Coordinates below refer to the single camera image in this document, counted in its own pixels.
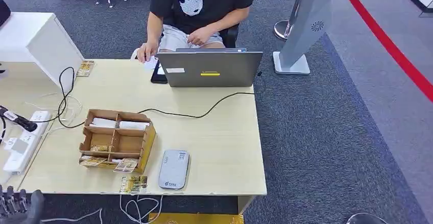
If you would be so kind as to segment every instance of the robotic hand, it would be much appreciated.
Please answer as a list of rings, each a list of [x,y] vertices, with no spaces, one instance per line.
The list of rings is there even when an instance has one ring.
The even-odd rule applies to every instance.
[[[40,224],[44,198],[40,190],[32,193],[31,201],[26,197],[26,191],[19,192],[15,197],[13,187],[9,186],[6,193],[0,185],[0,224]]]

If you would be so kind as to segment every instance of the cardboard box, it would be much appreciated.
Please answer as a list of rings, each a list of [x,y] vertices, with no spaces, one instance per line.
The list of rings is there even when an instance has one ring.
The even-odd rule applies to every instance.
[[[89,126],[94,118],[105,118],[116,121],[115,128],[99,128]],[[148,122],[145,130],[120,129],[120,121]],[[113,159],[139,159],[134,172],[143,173],[152,149],[156,131],[153,123],[144,114],[90,109],[84,123],[84,142],[80,144],[81,156],[95,156],[107,158],[97,166],[99,168],[114,169],[117,163]],[[107,146],[107,151],[91,151],[92,146]]]

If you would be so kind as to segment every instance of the white power strip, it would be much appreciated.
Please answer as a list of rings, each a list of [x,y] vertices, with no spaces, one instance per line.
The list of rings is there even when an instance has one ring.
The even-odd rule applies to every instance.
[[[36,111],[30,121],[46,121],[51,118],[48,111]],[[8,161],[3,166],[4,171],[21,174],[26,169],[30,159],[41,140],[49,122],[37,123],[38,127],[32,132],[23,129],[20,138],[10,138],[5,149],[11,151]]]

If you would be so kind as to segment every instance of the desk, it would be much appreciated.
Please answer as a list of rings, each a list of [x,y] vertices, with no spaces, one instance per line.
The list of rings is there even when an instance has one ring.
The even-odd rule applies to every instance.
[[[83,104],[76,123],[84,121],[91,108],[129,112],[158,108],[201,115],[228,94],[253,91],[252,87],[171,88],[152,84],[152,71],[138,62],[95,61],[90,76],[77,78],[72,92]],[[154,112],[146,115],[157,133],[145,169],[146,194],[235,195],[242,213],[256,195],[267,193],[253,95],[231,97],[201,119]],[[46,137],[20,188],[45,193],[118,194],[125,174],[78,165],[82,130],[59,130]],[[187,182],[181,190],[158,186],[162,155],[167,149],[190,153]]]
[[[35,97],[43,94],[60,92],[59,88],[45,75],[36,63],[6,62],[3,63],[3,67],[8,70],[8,73],[0,76],[0,105],[27,118],[32,116],[33,112],[38,109],[26,105],[26,101],[29,103],[41,102],[40,104],[43,106],[53,108],[58,106],[60,96],[47,97],[42,101],[35,99]],[[12,123],[8,123],[7,125],[6,140],[9,137],[19,137],[21,135],[22,129],[19,126],[12,126]],[[2,170],[10,155],[9,151],[4,150],[4,146],[5,143],[0,145],[0,184],[9,175]],[[7,183],[17,189],[23,178],[24,175],[12,176]]]

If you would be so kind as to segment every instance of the red floor stripe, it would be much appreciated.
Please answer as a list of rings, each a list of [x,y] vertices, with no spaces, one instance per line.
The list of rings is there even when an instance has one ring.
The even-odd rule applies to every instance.
[[[407,57],[398,49],[395,43],[388,37],[383,29],[377,24],[367,9],[359,0],[349,0],[364,22],[376,38],[382,43],[388,53],[400,65],[409,78],[418,86],[418,88],[433,102],[433,85],[422,73],[407,59]]]

